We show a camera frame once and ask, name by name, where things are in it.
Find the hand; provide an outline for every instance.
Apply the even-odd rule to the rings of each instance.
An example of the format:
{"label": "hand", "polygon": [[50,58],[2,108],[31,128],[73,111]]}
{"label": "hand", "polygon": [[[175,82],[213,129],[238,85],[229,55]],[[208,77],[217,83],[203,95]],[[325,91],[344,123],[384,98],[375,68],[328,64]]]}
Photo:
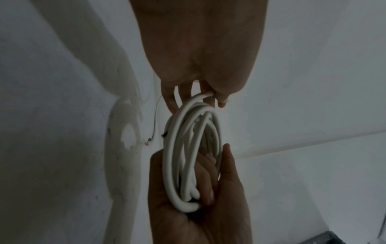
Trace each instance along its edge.
{"label": "hand", "polygon": [[189,214],[176,210],[168,199],[162,180],[162,150],[152,156],[148,205],[154,244],[252,243],[249,209],[229,144],[223,147],[219,181],[216,160],[204,155],[198,154],[195,173],[205,207]]}
{"label": "hand", "polygon": [[[219,107],[249,77],[263,36],[268,0],[131,0],[146,56],[161,78],[172,113],[174,89],[184,103],[194,80]],[[214,106],[215,98],[206,103]]]}

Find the fingernail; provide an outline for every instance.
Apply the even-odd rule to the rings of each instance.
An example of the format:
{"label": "fingernail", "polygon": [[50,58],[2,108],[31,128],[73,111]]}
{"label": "fingernail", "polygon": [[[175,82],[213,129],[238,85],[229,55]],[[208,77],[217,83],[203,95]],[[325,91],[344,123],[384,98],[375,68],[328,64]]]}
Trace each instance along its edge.
{"label": "fingernail", "polygon": [[213,164],[216,164],[216,159],[212,155],[207,154],[205,157]]}
{"label": "fingernail", "polygon": [[214,192],[213,192],[213,190],[210,192],[209,200],[210,200],[210,205],[214,204]]}

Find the finger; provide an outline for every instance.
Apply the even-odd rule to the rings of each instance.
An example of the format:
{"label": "finger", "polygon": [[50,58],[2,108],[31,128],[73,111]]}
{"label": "finger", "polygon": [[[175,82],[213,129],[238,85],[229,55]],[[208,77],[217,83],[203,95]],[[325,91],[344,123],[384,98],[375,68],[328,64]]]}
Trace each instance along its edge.
{"label": "finger", "polygon": [[170,112],[172,114],[177,113],[178,105],[174,96],[174,87],[166,86],[164,82],[161,81],[161,94]]}
{"label": "finger", "polygon": [[214,192],[208,171],[200,163],[194,165],[194,171],[201,202],[206,206],[212,205],[214,203]]}
{"label": "finger", "polygon": [[217,104],[219,108],[224,108],[226,103],[228,102],[228,97],[227,95],[221,94],[219,92],[215,93],[215,97],[217,99]]}
{"label": "finger", "polygon": [[154,153],[150,159],[148,205],[149,210],[170,203],[162,178],[163,150]]}
{"label": "finger", "polygon": [[187,82],[178,86],[178,93],[180,94],[182,104],[192,98],[192,86],[193,82]]}
{"label": "finger", "polygon": [[240,183],[240,179],[237,174],[236,164],[232,152],[230,151],[230,145],[225,144],[222,147],[222,159],[220,166],[220,181],[230,180],[235,183]]}
{"label": "finger", "polygon": [[[200,90],[201,90],[201,93],[214,92],[213,88],[208,84],[208,82],[206,82],[206,80],[200,80]],[[204,103],[207,103],[212,107],[214,107],[216,103],[216,99],[214,96],[204,98],[203,101]]]}
{"label": "finger", "polygon": [[214,192],[216,192],[217,184],[218,184],[218,172],[216,169],[216,159],[213,158],[210,154],[206,154],[204,156],[201,153],[198,153],[197,162],[209,173],[212,189]]}

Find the human hand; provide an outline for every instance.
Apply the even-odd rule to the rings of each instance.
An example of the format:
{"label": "human hand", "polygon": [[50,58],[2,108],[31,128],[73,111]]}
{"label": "human hand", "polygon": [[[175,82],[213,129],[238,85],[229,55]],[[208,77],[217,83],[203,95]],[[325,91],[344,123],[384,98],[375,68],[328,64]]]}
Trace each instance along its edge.
{"label": "human hand", "polygon": [[224,107],[249,77],[263,36],[268,0],[131,0],[146,56],[161,78],[169,110],[191,98],[194,80],[204,102]]}
{"label": "human hand", "polygon": [[205,154],[197,155],[195,165],[197,189],[204,207],[188,214],[176,210],[166,194],[162,150],[152,156],[148,206],[154,244],[252,243],[248,204],[229,144],[223,146],[219,181],[216,160]]}

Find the coiled white cable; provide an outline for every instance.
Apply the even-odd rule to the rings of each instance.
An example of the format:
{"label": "coiled white cable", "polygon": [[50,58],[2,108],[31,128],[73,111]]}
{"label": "coiled white cable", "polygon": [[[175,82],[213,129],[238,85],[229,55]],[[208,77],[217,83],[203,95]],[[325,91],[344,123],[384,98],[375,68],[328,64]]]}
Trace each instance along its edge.
{"label": "coiled white cable", "polygon": [[220,172],[221,130],[216,111],[202,102],[212,92],[197,94],[172,115],[165,126],[162,174],[166,193],[181,212],[195,212],[201,207],[194,165],[199,147],[215,159]]}

